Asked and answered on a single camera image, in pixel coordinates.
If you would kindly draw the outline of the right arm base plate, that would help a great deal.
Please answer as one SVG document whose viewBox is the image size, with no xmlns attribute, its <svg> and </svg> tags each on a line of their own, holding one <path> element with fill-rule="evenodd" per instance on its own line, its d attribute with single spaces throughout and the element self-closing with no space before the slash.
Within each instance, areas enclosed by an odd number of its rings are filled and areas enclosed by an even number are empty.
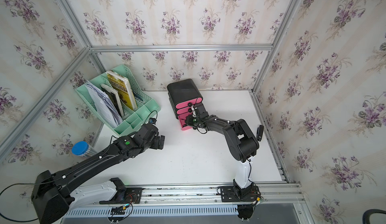
<svg viewBox="0 0 386 224">
<path fill-rule="evenodd" d="M 220 186 L 217 193 L 221 196 L 221 202 L 258 202 L 261 193 L 256 185 L 240 189 L 238 186 Z"/>
</svg>

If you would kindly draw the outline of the pink bottom drawer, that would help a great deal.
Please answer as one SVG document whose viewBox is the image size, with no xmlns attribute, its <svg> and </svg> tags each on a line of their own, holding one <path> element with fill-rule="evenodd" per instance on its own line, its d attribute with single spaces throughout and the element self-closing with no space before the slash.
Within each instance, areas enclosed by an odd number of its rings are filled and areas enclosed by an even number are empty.
<svg viewBox="0 0 386 224">
<path fill-rule="evenodd" d="M 178 116 L 178 119 L 179 119 L 179 121 L 180 121 L 182 130 L 192 129 L 191 126 L 189 126 L 189 125 L 186 124 L 186 119 L 187 119 L 187 117 L 190 116 L 190 115 L 192 115 L 192 114 L 189 113 L 189 112 L 186 112 L 186 113 L 180 114 L 180 115 Z"/>
</svg>

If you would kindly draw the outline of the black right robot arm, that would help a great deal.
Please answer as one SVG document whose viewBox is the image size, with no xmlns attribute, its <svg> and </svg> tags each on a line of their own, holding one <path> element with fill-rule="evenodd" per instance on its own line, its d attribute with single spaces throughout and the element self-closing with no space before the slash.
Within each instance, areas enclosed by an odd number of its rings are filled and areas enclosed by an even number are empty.
<svg viewBox="0 0 386 224">
<path fill-rule="evenodd" d="M 216 115 L 190 114 L 185 119 L 185 125 L 193 129 L 204 129 L 205 132 L 217 132 L 226 140 L 232 157 L 240 163 L 234 178 L 234 187 L 239 191 L 252 188 L 251 165 L 257 153 L 264 133 L 264 126 L 259 125 L 254 134 L 244 119 L 225 120 Z"/>
</svg>

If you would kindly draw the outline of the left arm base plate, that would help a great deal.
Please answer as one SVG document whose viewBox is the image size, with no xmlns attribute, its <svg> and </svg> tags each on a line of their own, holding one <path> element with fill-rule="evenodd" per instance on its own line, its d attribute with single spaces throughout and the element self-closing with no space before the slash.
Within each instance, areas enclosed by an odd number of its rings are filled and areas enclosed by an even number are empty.
<svg viewBox="0 0 386 224">
<path fill-rule="evenodd" d="M 120 178 L 111 178 L 110 181 L 115 185 L 115 195 L 100 201 L 99 204 L 139 204 L 143 188 L 125 186 Z"/>
</svg>

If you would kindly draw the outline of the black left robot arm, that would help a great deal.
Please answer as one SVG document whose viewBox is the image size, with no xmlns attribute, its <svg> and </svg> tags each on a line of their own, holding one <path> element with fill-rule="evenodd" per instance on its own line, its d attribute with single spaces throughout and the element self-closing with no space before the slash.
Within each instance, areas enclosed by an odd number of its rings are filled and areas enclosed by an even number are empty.
<svg viewBox="0 0 386 224">
<path fill-rule="evenodd" d="M 158 128 L 146 123 L 137 132 L 121 136 L 92 157 L 67 169 L 40 173 L 35 181 L 31 201 L 38 221 L 52 224 L 67 212 L 100 201 L 110 201 L 126 189 L 119 178 L 104 183 L 83 184 L 106 169 L 135 158 L 147 149 L 161 150 L 165 137 Z"/>
</svg>

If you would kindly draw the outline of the pink top drawer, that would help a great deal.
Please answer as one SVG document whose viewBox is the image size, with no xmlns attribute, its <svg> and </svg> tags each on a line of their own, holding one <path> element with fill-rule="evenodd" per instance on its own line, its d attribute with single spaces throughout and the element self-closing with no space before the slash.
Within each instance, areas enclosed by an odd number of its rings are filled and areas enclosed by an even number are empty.
<svg viewBox="0 0 386 224">
<path fill-rule="evenodd" d="M 184 101 L 184 102 L 180 102 L 176 105 L 176 108 L 177 109 L 182 109 L 182 108 L 186 108 L 186 107 L 191 107 L 197 103 L 201 103 L 202 102 L 202 98 L 201 97 L 198 97 L 198 98 L 195 98 L 195 99 L 191 99 L 191 100 L 188 100 L 188 101 Z"/>
</svg>

